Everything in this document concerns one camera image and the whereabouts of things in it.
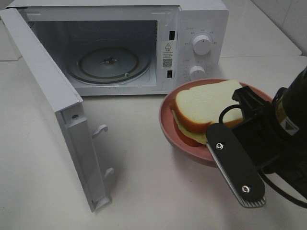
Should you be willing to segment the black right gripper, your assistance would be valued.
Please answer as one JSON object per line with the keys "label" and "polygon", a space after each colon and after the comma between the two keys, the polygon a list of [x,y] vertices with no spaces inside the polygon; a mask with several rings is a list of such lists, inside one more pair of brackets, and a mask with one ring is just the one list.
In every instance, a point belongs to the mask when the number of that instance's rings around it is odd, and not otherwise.
{"label": "black right gripper", "polygon": [[272,102],[248,86],[235,90],[243,122],[232,130],[215,123],[206,130],[207,148],[239,204],[266,204],[257,168],[281,171],[307,160],[307,89],[280,88]]}

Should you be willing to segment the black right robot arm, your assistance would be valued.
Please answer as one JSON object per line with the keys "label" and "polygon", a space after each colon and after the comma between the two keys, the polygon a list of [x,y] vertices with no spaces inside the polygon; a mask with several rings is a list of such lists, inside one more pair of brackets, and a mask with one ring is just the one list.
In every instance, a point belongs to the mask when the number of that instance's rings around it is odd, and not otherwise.
{"label": "black right robot arm", "polygon": [[272,102],[248,86],[234,91],[235,104],[206,131],[207,147],[241,206],[266,203],[265,187],[300,207],[300,201],[277,185],[276,173],[300,195],[307,195],[307,72],[288,88],[280,88]]}

